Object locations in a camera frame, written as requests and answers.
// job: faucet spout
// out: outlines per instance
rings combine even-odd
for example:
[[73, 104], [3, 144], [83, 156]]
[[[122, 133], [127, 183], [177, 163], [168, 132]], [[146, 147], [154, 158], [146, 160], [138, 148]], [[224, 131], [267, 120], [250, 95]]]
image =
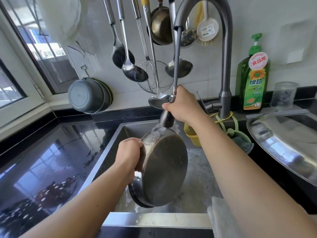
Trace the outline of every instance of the faucet spout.
[[[202, 0], [183, 0], [181, 3], [174, 22], [174, 30], [179, 27], [185, 29], [186, 20], [192, 8]], [[228, 118], [230, 115], [231, 92], [230, 92], [230, 68], [231, 68], [231, 52], [232, 52], [232, 15], [231, 9], [227, 0], [207, 0], [215, 5], [217, 8], [223, 30], [222, 41], [222, 76], [221, 76], [221, 90], [219, 93], [219, 102], [221, 107], [219, 110], [219, 117], [221, 119]]]

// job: person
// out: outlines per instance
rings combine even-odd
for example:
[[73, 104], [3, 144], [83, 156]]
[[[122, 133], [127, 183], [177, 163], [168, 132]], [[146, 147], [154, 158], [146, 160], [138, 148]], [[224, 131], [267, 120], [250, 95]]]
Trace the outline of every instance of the person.
[[[246, 237], [317, 237], [317, 226], [305, 210], [224, 134], [192, 93], [179, 86], [175, 102], [163, 108], [196, 131], [221, 193]], [[142, 145], [137, 138], [121, 141], [106, 172], [22, 237], [95, 237], [133, 180]]]

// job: left arm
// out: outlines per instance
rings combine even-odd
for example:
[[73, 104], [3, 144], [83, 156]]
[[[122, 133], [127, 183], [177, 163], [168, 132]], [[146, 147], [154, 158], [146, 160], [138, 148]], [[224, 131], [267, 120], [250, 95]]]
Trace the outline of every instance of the left arm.
[[119, 144], [114, 164], [56, 213], [31, 228], [22, 238], [95, 237], [133, 180], [142, 142], [137, 138]]

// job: soap bottle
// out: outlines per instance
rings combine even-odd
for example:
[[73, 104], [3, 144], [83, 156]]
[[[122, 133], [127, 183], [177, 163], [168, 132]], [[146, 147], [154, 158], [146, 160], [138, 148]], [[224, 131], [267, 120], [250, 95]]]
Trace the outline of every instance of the soap bottle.
[[263, 108], [267, 87], [270, 61], [258, 41], [262, 33], [252, 36], [254, 45], [249, 56], [238, 65], [236, 76], [236, 95], [239, 96], [239, 109], [243, 112], [258, 112]]

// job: wall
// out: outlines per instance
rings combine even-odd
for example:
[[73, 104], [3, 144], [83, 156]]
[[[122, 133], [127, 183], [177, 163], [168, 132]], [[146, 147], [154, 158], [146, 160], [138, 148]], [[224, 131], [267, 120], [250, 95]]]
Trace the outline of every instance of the wall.
[[[121, 28], [118, 20], [116, 1], [110, 0], [116, 18], [117, 32], [121, 41]], [[151, 10], [158, 6], [156, 0], [151, 1]], [[181, 0], [176, 0], [178, 9]], [[273, 90], [274, 83], [279, 81], [295, 81], [300, 86], [317, 84], [317, 0], [228, 0], [233, 16], [233, 50], [230, 89], [235, 94], [236, 69], [238, 63], [248, 56], [253, 42], [251, 36], [262, 32], [260, 44], [272, 60], [268, 90]], [[125, 26], [128, 46], [133, 52], [136, 64], [145, 61], [141, 40], [133, 16], [130, 0], [124, 0]], [[219, 23], [220, 17], [215, 7], [209, 4], [209, 14]], [[195, 8], [190, 14], [191, 21], [195, 17]], [[142, 18], [145, 31], [145, 20]], [[113, 36], [108, 24], [102, 0], [89, 0], [85, 22], [80, 30], [81, 39], [89, 47], [92, 54], [82, 55], [69, 49], [77, 72], [84, 77], [80, 66], [86, 64], [88, 73], [105, 81], [114, 93], [114, 103], [109, 110], [148, 106], [151, 94], [143, 91], [135, 82], [128, 80], [111, 60]], [[173, 57], [173, 47], [155, 46], [156, 58], [169, 63]], [[202, 47], [199, 43], [181, 49], [181, 57], [193, 63], [192, 72], [179, 79], [189, 91], [199, 92], [202, 98], [217, 97], [221, 86], [222, 29], [212, 45]]]

